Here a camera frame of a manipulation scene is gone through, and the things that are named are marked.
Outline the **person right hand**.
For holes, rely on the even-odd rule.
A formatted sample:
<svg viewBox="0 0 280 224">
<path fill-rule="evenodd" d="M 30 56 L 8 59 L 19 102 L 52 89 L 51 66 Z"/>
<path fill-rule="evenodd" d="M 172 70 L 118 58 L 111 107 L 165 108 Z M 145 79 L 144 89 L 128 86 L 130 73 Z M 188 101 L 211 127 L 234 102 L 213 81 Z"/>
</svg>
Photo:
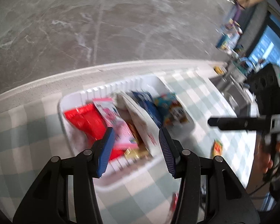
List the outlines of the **person right hand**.
<svg viewBox="0 0 280 224">
<path fill-rule="evenodd" d="M 271 155 L 264 151 L 263 145 L 263 143 L 258 144 L 255 160 L 259 171 L 261 173 L 267 173 L 267 171 L 273 167 L 273 160 L 271 159 Z M 280 142 L 278 142 L 276 145 L 276 151 L 280 153 Z"/>
</svg>

